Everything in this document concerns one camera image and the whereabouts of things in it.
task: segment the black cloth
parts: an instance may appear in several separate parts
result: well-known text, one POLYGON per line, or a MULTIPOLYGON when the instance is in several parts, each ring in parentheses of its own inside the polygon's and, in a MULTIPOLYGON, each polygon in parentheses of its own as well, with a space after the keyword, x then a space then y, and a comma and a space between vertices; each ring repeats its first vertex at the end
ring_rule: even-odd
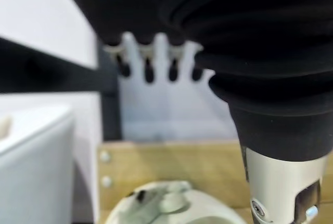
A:
POLYGON ((201 43, 197 66, 216 71, 243 146, 288 161, 331 151, 333 0, 75 1, 108 44, 123 31, 201 43))

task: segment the white plastic object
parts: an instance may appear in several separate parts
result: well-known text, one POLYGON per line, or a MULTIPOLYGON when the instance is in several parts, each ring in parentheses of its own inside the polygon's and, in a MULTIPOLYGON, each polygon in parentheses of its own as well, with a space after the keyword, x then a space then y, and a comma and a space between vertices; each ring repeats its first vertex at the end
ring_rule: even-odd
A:
POLYGON ((168 192, 170 185, 176 183, 184 184, 162 181, 137 188, 119 202, 105 224, 246 224, 233 209, 191 187, 183 192, 168 192), (144 200, 139 197, 142 191, 146 192, 144 200))
POLYGON ((0 118, 0 141, 1 139, 7 137, 10 132, 11 127, 11 117, 4 116, 0 118))
POLYGON ((160 202, 160 211, 163 214, 170 214, 189 206, 189 202, 181 192, 168 193, 160 202))
POLYGON ((10 115, 10 133, 0 142, 0 223, 70 223, 71 109, 50 106, 10 115))
POLYGON ((168 192, 184 192, 192 189, 192 185, 188 181, 172 181, 168 185, 168 192))

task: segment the wooden surface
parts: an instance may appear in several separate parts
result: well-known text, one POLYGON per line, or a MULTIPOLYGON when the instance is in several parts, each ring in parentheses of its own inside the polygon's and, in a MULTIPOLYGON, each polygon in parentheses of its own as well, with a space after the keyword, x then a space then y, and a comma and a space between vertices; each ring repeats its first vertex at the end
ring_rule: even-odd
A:
MULTIPOLYGON (((188 180, 202 190, 235 208, 252 223, 249 187, 245 179, 238 144, 103 144, 98 152, 108 151, 111 161, 98 161, 99 178, 109 176, 113 184, 99 183, 100 209, 108 215, 133 189, 157 180, 188 180)), ((333 156, 330 156, 322 188, 322 202, 333 203, 333 156)), ((333 205, 323 204, 320 223, 333 219, 333 205)))

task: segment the screw head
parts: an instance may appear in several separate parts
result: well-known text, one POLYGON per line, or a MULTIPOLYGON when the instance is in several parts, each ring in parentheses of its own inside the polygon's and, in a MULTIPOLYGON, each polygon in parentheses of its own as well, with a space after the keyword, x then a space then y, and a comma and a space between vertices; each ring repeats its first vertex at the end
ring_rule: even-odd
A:
POLYGON ((99 159, 103 162, 103 163, 109 163, 111 161, 111 155, 109 152, 103 150, 101 151, 101 153, 99 154, 99 159))
POLYGON ((110 188, 112 186, 113 181, 109 176, 104 176, 101 179, 101 183, 102 183, 104 188, 110 188))
POLYGON ((261 206, 255 202, 255 201, 252 201, 252 207, 254 209, 254 211, 261 217, 265 217, 265 212, 264 210, 261 208, 261 206))

